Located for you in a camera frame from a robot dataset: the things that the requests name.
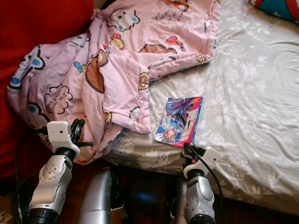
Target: cartoon dog print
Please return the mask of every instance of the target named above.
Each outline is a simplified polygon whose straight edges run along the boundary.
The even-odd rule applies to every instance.
[[[176,54],[177,51],[174,48],[164,47],[162,44],[145,44],[143,48],[139,52],[142,53],[156,53],[156,54],[166,54],[166,53],[173,53]]]
[[[15,72],[14,76],[10,80],[9,88],[21,89],[22,80],[28,75],[32,70],[43,70],[45,67],[45,61],[41,57],[40,46],[33,48],[30,54],[26,55],[19,65],[18,70]]]
[[[85,78],[88,84],[97,92],[104,93],[104,77],[99,68],[108,63],[108,57],[105,52],[100,49],[98,53],[91,59],[87,65]]]
[[[139,75],[139,85],[138,89],[139,90],[145,90],[149,87],[149,75],[146,72],[143,72]]]
[[[131,29],[139,22],[136,10],[116,11],[106,21],[107,27],[114,27],[121,32]]]
[[[161,0],[169,5],[173,5],[179,10],[185,12],[189,8],[187,1],[188,0]]]
[[[71,43],[74,43],[75,45],[79,46],[79,47],[83,47],[84,46],[84,42],[85,41],[90,41],[90,38],[87,37],[87,34],[82,34],[76,38],[74,38]]]

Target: floral pattern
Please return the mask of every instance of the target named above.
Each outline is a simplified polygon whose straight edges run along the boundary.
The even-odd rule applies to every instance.
[[[168,97],[203,96],[194,143],[221,152],[214,171],[224,196],[299,215],[298,35],[295,24],[247,0],[223,1],[215,59],[151,83],[152,133],[124,130],[105,158],[181,174],[182,148],[155,133]]]

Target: red fabric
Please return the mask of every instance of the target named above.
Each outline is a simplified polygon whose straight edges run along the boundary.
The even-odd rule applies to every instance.
[[[0,1],[0,178],[14,177],[15,151],[28,129],[6,101],[11,77],[33,47],[81,33],[92,14],[93,0]],[[40,169],[49,155],[38,137],[31,135],[19,157],[21,178]]]
[[[299,5],[296,0],[286,0],[289,12],[297,21],[299,21]]]

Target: mattress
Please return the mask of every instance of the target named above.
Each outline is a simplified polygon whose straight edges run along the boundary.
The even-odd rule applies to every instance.
[[[151,83],[152,133],[124,130],[105,159],[181,174],[182,148],[154,136],[168,97],[195,96],[204,100],[194,143],[221,152],[224,196],[299,215],[299,26],[223,1],[215,59]]]

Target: black cable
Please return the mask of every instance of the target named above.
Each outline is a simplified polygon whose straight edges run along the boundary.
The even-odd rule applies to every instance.
[[[19,189],[20,187],[27,181],[29,180],[31,177],[34,177],[35,175],[38,175],[39,174],[39,171],[34,173],[34,174],[31,174],[30,176],[26,177],[18,186],[17,188],[15,189],[14,191],[14,194],[13,194],[13,198],[12,198],[12,201],[11,201],[11,212],[12,212],[12,215],[13,215],[13,218],[14,220],[17,222],[17,224],[21,224],[22,223],[22,217],[18,217],[16,216],[15,214],[15,209],[16,209],[16,205],[18,205],[18,195],[19,195]]]
[[[18,175],[18,158],[19,158],[19,153],[20,150],[22,148],[22,145],[24,143],[24,140],[28,137],[29,134],[31,134],[32,131],[29,130],[26,133],[23,134],[23,136],[21,137],[19,144],[17,146],[17,150],[15,152],[15,158],[14,158],[14,171],[15,171],[15,181],[17,183],[17,186],[19,185],[19,175]]]
[[[23,136],[21,137],[19,143],[18,143],[18,146],[17,146],[17,150],[15,152],[15,158],[14,158],[14,173],[15,173],[15,181],[16,181],[16,185],[19,186],[19,175],[18,175],[18,158],[19,158],[19,153],[20,153],[20,150],[21,150],[21,147],[24,143],[24,140],[28,137],[28,135],[31,134],[31,131],[27,131],[26,133],[23,134]],[[21,206],[20,206],[20,195],[18,194],[17,195],[17,208],[15,207],[12,207],[12,211],[15,211],[16,212],[16,209],[17,209],[17,213],[18,213],[18,219],[17,222],[21,223],[20,219],[21,219]]]
[[[190,145],[190,149],[198,157],[198,159],[205,165],[205,167],[212,174],[213,178],[216,181],[216,184],[217,184],[217,187],[218,187],[218,190],[219,190],[219,193],[220,193],[220,208],[221,208],[221,211],[220,211],[220,222],[221,222],[222,221],[222,215],[223,215],[223,213],[222,213],[223,212],[223,193],[222,193],[222,189],[221,189],[220,183],[219,183],[219,181],[218,181],[215,173],[213,172],[213,170],[209,167],[209,165],[207,165],[207,163],[201,158],[201,156],[197,154],[197,152],[194,150],[194,148],[191,145]]]

